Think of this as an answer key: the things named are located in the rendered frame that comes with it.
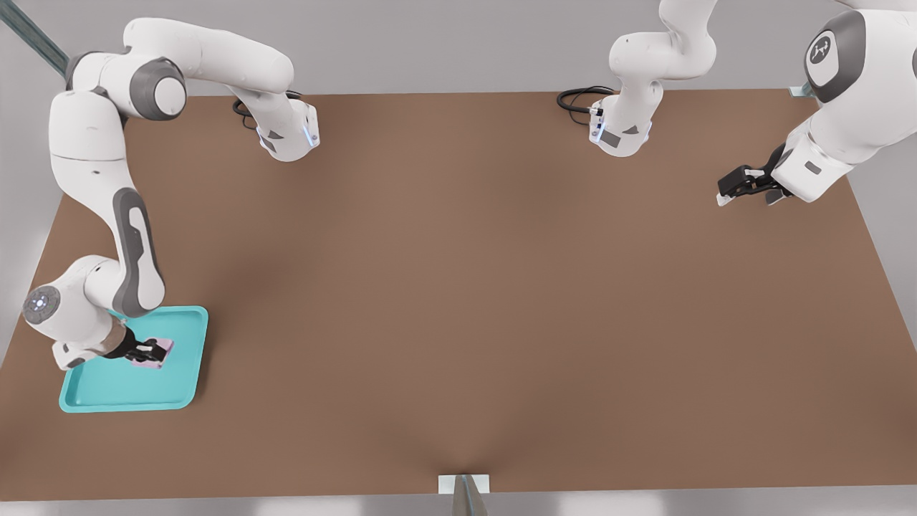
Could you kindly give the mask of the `pale lilac phone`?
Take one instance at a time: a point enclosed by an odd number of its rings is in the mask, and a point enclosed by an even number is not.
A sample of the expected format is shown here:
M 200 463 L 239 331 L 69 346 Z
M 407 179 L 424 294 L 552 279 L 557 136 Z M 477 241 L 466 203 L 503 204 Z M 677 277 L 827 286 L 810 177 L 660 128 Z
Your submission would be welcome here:
M 138 344 L 133 350 L 129 350 L 125 358 L 137 367 L 161 369 L 173 350 L 173 346 L 173 340 L 150 338 L 147 342 Z

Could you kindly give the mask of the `pale blue-green tray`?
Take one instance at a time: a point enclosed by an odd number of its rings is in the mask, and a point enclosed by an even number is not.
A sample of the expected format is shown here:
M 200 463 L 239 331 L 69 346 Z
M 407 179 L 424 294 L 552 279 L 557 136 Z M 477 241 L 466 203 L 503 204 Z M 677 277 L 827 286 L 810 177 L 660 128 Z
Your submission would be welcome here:
M 163 367 L 135 366 L 124 359 L 89 360 L 66 372 L 59 395 L 59 407 L 66 414 L 161 411 L 192 402 L 208 327 L 206 308 L 158 307 L 125 324 L 138 339 L 173 340 Z

